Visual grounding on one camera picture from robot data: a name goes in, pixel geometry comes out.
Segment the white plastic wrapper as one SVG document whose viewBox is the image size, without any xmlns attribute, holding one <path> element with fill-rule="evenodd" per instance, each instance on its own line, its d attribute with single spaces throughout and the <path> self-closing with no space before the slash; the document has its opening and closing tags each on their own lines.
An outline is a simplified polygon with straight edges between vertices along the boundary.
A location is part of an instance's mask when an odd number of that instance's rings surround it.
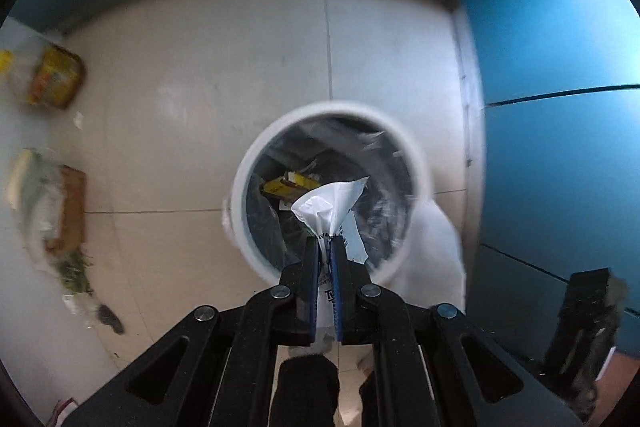
<svg viewBox="0 0 640 427">
<path fill-rule="evenodd" d="M 337 237 L 344 242 L 348 261 L 364 265 L 368 259 L 366 247 L 357 228 L 354 207 L 369 178 L 324 184 L 297 199 L 293 215 L 305 225 L 319 246 L 318 329 L 332 329 L 337 340 L 343 339 L 343 322 L 338 312 L 345 309 L 345 297 L 337 297 L 337 285 L 332 274 L 330 243 Z"/>
</svg>

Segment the yellow brown seasoning box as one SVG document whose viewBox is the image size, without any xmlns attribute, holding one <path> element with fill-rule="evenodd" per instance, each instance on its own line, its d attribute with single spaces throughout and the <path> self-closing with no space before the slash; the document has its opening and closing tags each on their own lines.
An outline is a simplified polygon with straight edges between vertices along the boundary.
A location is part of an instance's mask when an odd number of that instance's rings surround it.
<svg viewBox="0 0 640 427">
<path fill-rule="evenodd" d="M 299 197 L 315 190 L 320 183 L 309 176 L 295 171 L 287 171 L 279 178 L 270 180 L 262 184 L 262 194 L 293 204 Z"/>
</svg>

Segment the white trash bin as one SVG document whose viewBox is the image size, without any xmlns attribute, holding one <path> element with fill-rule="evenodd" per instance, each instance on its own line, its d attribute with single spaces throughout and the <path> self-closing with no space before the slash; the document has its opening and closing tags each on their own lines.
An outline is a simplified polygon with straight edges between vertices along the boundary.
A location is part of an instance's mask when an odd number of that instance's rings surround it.
<svg viewBox="0 0 640 427">
<path fill-rule="evenodd" d="M 372 281 L 421 307 L 465 307 L 459 234 L 410 131 L 377 109 L 323 102 L 270 124 L 236 170 L 222 223 L 274 284 L 306 239 L 345 239 Z"/>
</svg>

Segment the right black trouser leg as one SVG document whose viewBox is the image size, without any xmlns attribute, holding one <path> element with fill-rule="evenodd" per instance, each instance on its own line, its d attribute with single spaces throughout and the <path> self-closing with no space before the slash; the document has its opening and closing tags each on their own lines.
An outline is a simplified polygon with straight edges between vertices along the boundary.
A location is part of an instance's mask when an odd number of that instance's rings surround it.
<svg viewBox="0 0 640 427">
<path fill-rule="evenodd" d="M 361 426 L 380 427 L 380 405 L 378 404 L 378 385 L 376 384 L 375 369 L 372 369 L 368 374 L 358 392 L 362 405 Z"/>
</svg>

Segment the black trouser leg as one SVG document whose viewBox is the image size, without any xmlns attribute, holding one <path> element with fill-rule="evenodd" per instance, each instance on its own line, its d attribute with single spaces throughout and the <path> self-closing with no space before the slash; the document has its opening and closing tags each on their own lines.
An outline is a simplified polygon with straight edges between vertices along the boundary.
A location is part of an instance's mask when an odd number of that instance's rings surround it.
<svg viewBox="0 0 640 427">
<path fill-rule="evenodd" d="M 334 426 L 340 397 L 337 367 L 324 355 L 289 358 L 280 365 L 270 426 Z"/>
<path fill-rule="evenodd" d="M 372 369 L 368 374 L 358 392 L 362 405 L 361 426 L 380 427 L 380 405 L 378 404 L 378 385 L 376 384 L 375 369 Z"/>
</svg>

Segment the left black trouser leg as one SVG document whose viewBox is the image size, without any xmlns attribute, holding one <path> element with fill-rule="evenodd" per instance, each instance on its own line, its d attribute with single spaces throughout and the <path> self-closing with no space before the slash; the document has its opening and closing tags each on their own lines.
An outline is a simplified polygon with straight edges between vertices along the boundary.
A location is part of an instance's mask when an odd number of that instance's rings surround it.
<svg viewBox="0 0 640 427">
<path fill-rule="evenodd" d="M 270 426 L 334 426 L 340 397 L 337 367 L 324 355 L 289 358 L 280 365 Z"/>
</svg>

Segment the wooden cutting board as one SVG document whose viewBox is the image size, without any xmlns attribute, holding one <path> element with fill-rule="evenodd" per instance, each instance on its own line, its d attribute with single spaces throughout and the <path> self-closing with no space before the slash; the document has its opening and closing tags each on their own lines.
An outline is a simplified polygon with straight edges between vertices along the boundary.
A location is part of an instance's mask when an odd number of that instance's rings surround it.
<svg viewBox="0 0 640 427">
<path fill-rule="evenodd" d="M 63 181 L 63 205 L 58 231 L 44 241 L 49 255 L 61 257 L 76 251 L 86 239 L 85 202 L 87 175 L 70 166 L 60 167 Z"/>
</svg>

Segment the plastic bag with vegetables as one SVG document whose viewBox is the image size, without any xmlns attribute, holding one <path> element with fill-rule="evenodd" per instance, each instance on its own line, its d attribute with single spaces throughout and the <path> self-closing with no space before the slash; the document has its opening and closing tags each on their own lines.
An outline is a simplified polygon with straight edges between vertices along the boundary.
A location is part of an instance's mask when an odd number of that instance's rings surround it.
<svg viewBox="0 0 640 427">
<path fill-rule="evenodd" d="M 16 221 L 27 256 L 35 268 L 51 275 L 70 295 L 92 295 L 89 262 L 82 247 L 70 254 L 49 255 L 44 241 L 58 231 L 63 205 L 60 164 L 33 148 L 18 154 L 6 187 L 6 202 Z"/>
</svg>

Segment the yellow cooking oil bottle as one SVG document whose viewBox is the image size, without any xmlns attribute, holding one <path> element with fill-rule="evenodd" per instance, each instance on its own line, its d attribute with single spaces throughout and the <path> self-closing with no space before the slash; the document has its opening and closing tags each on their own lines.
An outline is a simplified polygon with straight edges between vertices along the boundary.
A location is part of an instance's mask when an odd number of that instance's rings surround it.
<svg viewBox="0 0 640 427">
<path fill-rule="evenodd" d="M 21 51 L 1 50 L 1 80 L 18 101 L 65 110 L 86 78 L 86 65 L 75 54 L 36 41 Z"/>
</svg>

